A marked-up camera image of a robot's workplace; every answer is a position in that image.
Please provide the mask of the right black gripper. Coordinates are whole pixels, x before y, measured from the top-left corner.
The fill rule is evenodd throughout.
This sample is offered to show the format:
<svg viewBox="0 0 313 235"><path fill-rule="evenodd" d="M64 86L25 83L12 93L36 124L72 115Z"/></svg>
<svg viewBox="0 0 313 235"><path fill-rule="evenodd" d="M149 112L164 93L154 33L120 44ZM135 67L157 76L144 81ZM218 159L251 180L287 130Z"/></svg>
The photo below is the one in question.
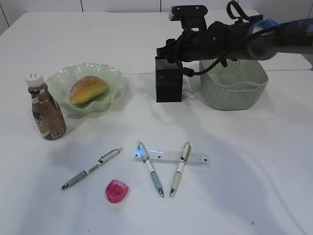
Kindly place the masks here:
<svg viewBox="0 0 313 235"><path fill-rule="evenodd" d="M175 62L175 51L177 49L178 60L183 62L192 62L199 60L212 59L210 51L213 47L210 45L212 39L205 32L194 32L190 35L181 34L177 39L167 39L165 46L156 49L158 57L167 59L170 63Z"/></svg>

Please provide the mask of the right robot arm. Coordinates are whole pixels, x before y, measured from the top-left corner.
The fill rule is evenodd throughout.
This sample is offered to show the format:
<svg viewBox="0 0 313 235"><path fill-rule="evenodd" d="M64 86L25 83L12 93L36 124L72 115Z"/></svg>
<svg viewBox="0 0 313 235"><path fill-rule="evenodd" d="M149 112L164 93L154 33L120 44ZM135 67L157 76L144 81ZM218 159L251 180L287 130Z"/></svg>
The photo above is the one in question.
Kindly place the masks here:
<svg viewBox="0 0 313 235"><path fill-rule="evenodd" d="M216 21L207 30L167 40L157 48L157 56L173 63L217 59L265 61L277 53L312 54L313 20L303 19L277 24L273 20L227 25Z"/></svg>

